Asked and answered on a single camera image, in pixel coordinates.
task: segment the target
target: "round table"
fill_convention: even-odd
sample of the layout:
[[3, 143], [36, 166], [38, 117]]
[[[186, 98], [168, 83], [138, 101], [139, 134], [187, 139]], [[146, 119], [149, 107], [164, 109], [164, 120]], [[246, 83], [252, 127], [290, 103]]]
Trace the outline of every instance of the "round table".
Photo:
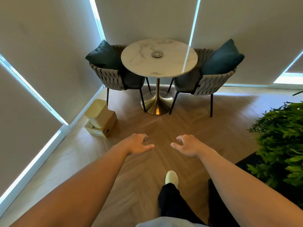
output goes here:
[[182, 42], [147, 39], [127, 46], [121, 54], [121, 60], [131, 72], [157, 78], [156, 91], [149, 91], [143, 98], [148, 113], [161, 115], [170, 110], [173, 97], [167, 92], [159, 91], [160, 78], [176, 77], [189, 72], [195, 67], [198, 56], [195, 50]]

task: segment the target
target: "chair seat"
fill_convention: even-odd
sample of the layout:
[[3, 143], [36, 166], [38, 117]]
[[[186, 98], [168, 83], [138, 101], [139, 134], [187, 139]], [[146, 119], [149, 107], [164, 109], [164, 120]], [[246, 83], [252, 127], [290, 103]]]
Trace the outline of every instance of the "chair seat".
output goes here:
[[193, 93], [200, 78], [200, 68], [195, 67], [182, 76], [174, 77], [175, 88], [178, 92]]
[[125, 70], [122, 79], [126, 89], [140, 89], [145, 81], [144, 76], [139, 76], [129, 70]]

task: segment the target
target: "artificial plant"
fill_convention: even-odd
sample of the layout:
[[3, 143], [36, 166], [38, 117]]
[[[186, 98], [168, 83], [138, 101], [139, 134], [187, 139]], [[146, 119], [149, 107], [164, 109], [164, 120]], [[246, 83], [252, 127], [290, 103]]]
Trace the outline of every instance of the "artificial plant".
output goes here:
[[249, 129], [257, 132], [261, 164], [247, 165], [268, 186], [288, 183], [303, 189], [303, 102], [286, 102], [258, 118]]

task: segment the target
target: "marble tabletop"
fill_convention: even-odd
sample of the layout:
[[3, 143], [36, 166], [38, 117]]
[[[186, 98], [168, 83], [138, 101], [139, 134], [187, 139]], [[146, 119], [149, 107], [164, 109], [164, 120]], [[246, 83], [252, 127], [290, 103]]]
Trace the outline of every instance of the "marble tabletop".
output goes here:
[[[154, 58], [160, 51], [163, 57]], [[146, 39], [127, 46], [121, 55], [123, 65], [140, 76], [176, 77], [192, 70], [198, 56], [187, 44], [171, 39]]]

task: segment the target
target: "throw pillow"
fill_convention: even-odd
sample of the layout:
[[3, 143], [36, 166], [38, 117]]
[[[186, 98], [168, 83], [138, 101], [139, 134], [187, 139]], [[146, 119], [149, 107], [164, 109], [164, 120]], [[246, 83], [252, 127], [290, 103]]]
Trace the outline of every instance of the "throw pillow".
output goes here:
[[95, 50], [91, 51], [85, 59], [98, 68], [120, 70], [123, 67], [121, 56], [105, 40]]
[[214, 51], [200, 69], [201, 75], [224, 74], [236, 68], [244, 59], [232, 39]]

